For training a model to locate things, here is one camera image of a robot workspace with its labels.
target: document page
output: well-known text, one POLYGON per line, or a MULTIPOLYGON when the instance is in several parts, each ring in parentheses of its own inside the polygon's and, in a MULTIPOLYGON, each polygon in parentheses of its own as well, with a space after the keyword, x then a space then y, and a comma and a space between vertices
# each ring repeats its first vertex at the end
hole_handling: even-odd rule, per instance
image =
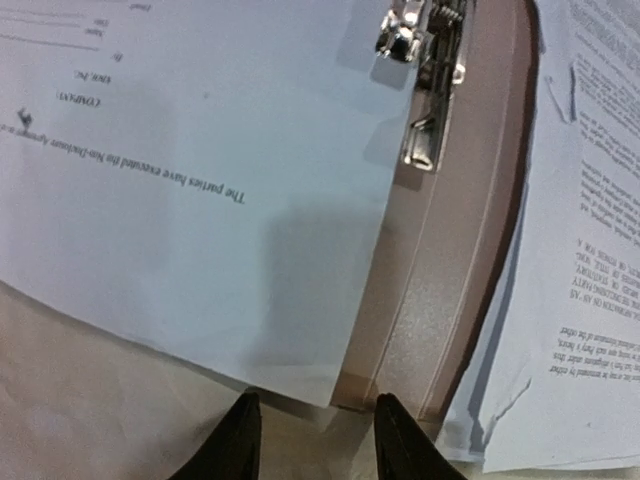
POLYGON ((478 421, 488 377, 504 328, 506 311, 513 291, 513 279, 520 247, 522 211, 491 303, 482 323, 475 349, 442 424, 436 441, 440 453, 450 461, 483 463, 484 442, 478 421))
POLYGON ((565 8, 555 27, 571 39, 545 44, 540 76, 570 58, 572 97, 538 88, 519 265, 491 375, 500 379, 501 350, 521 345, 529 381, 500 408, 485 398, 488 471, 612 468, 640 455, 640 8, 565 8))
POLYGON ((384 0, 0 0, 0 279, 328 404, 407 119, 384 0))

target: stack of papers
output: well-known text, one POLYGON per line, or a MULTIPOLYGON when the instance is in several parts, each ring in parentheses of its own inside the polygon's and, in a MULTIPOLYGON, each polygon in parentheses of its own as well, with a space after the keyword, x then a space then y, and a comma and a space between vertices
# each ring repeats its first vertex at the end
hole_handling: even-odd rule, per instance
POLYGON ((522 210, 438 446, 489 472, 640 465, 640 7, 537 6, 522 210))

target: clipboard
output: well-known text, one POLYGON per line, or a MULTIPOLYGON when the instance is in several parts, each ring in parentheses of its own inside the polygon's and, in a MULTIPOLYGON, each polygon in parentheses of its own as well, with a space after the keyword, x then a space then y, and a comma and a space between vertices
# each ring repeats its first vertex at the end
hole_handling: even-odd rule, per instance
POLYGON ((418 81, 335 405, 371 410, 393 392, 414 417, 443 420, 515 224, 532 21, 512 0, 394 0, 383 20, 378 51, 416 63, 418 81))

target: white paper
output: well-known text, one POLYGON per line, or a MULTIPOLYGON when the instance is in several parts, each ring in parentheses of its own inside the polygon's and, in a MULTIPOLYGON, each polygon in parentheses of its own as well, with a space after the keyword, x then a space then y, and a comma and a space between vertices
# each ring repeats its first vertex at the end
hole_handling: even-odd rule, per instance
POLYGON ((569 14, 566 1, 536 0, 540 22, 540 53, 545 56, 545 68, 539 72, 553 99, 561 119, 575 120, 573 52, 571 29, 567 28, 569 14))
POLYGON ((387 7, 0 1, 0 278, 326 405, 410 98, 387 7))
MULTIPOLYGON (((520 247, 520 224, 524 213, 522 210, 521 208, 519 222, 514 230, 509 252, 482 324, 473 356, 456 389, 436 441, 436 447, 449 461, 484 464, 486 445, 479 422, 479 407, 487 388, 487 374, 506 370, 506 365, 495 363, 495 354, 511 300, 513 279, 517 268, 517 253, 520 247)), ((537 468, 576 471, 620 469, 637 465, 640 465, 639 456, 571 462, 537 468)))
MULTIPOLYGON (((488 406, 485 471, 614 468, 640 455, 640 31, 630 20, 640 11, 631 2, 566 6, 576 120, 567 123, 557 100, 538 89, 501 338, 505 348, 530 352, 530 384, 508 408, 488 406)), ((543 55, 541 75, 548 68, 543 55)))

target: metal clip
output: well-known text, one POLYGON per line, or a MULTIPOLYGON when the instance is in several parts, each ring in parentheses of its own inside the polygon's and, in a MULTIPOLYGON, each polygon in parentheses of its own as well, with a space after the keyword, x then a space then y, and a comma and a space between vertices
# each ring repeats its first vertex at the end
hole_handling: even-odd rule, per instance
POLYGON ((475 0, 394 0, 380 27, 379 55, 418 63, 410 114, 416 120, 405 134, 401 158, 420 170, 437 171, 444 154, 454 86, 466 73, 474 7, 475 0))

